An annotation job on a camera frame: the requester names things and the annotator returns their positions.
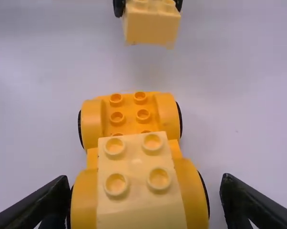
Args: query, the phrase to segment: black wheel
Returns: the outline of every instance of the black wheel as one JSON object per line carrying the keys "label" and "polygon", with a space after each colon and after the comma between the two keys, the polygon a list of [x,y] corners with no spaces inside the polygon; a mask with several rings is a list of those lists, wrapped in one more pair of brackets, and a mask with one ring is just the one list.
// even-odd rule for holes
{"label": "black wheel", "polygon": [[177,111],[178,111],[178,117],[180,119],[180,133],[181,133],[181,136],[182,137],[182,133],[183,133],[183,119],[182,119],[182,112],[181,112],[181,109],[180,109],[180,106],[179,104],[176,102],[176,106],[177,106]]}
{"label": "black wheel", "polygon": [[81,145],[83,147],[82,134],[81,134],[81,110],[79,111],[79,114],[78,114],[78,133],[79,133]]}
{"label": "black wheel", "polygon": [[125,0],[113,0],[113,8],[115,17],[121,17],[125,8]]}
{"label": "black wheel", "polygon": [[71,229],[71,206],[72,206],[72,190],[73,190],[73,186],[71,188],[71,201],[69,203],[69,208],[68,208],[68,211],[67,211],[67,216],[66,216],[66,226],[67,226],[67,229]]}
{"label": "black wheel", "polygon": [[180,12],[182,9],[183,0],[174,0],[174,1],[175,1],[175,7]]}
{"label": "black wheel", "polygon": [[206,202],[207,202],[207,208],[208,208],[208,218],[210,217],[210,206],[209,206],[209,198],[208,198],[208,193],[207,193],[207,189],[206,189],[206,186],[205,186],[205,183],[204,183],[204,180],[202,178],[202,175],[200,174],[200,172],[198,171],[199,175],[200,175],[200,178],[201,178],[201,182],[203,184],[203,187],[204,187],[204,192],[205,192],[205,196],[206,196]]}

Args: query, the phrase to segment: tire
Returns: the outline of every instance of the tire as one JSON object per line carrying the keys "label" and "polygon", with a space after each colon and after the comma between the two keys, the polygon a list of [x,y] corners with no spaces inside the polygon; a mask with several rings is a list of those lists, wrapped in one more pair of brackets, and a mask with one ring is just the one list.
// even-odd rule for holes
{"label": "tire", "polygon": [[207,208],[208,208],[208,218],[210,218],[210,206],[209,206],[209,198],[208,198],[208,193],[207,193],[207,189],[206,189],[206,186],[205,186],[205,182],[202,178],[202,175],[200,174],[200,172],[198,171],[199,175],[200,175],[200,178],[201,178],[201,182],[203,184],[203,187],[204,187],[204,192],[205,192],[205,197],[206,197],[206,202],[207,202]]}
{"label": "tire", "polygon": [[181,109],[180,109],[180,106],[179,104],[176,102],[176,106],[177,106],[177,111],[178,111],[178,117],[179,117],[179,120],[180,120],[180,137],[182,137],[182,133],[183,133],[183,118],[182,118],[182,112],[181,112]]}
{"label": "tire", "polygon": [[115,17],[121,17],[123,15],[124,8],[125,0],[113,0],[113,9]]}
{"label": "tire", "polygon": [[80,139],[81,145],[83,147],[82,134],[81,134],[81,110],[79,111],[79,114],[78,114],[78,133],[79,133],[79,139]]}

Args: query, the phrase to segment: white background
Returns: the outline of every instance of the white background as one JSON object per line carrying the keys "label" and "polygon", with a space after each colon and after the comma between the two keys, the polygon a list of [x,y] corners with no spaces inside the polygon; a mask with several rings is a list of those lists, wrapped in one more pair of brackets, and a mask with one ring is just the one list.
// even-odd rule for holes
{"label": "white background", "polygon": [[125,46],[111,0],[0,1],[0,211],[86,158],[85,99],[171,92],[200,170],[210,228],[229,172],[287,208],[287,0],[184,0],[172,51]]}

